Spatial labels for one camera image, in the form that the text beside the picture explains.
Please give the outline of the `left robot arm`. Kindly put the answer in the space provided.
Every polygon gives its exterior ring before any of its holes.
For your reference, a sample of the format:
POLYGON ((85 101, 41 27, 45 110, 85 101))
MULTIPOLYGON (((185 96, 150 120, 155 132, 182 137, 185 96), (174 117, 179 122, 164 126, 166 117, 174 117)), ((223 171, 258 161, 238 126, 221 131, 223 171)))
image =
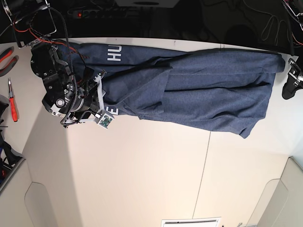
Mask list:
POLYGON ((282 89, 282 98, 288 100, 295 96, 296 91, 303 88, 303 2, 301 0, 283 0, 281 3, 292 19, 290 22, 291 55, 298 57, 296 60, 293 58, 288 60, 290 70, 282 89))

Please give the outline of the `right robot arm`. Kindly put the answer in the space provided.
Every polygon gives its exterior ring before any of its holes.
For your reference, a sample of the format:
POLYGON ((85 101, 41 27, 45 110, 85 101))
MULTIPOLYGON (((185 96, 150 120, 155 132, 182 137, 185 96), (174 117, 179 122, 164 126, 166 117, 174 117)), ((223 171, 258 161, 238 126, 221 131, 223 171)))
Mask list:
POLYGON ((69 42, 64 16, 46 0, 2 0, 19 48, 31 47, 31 69, 42 79, 45 109, 69 126, 105 113, 102 78, 69 42))

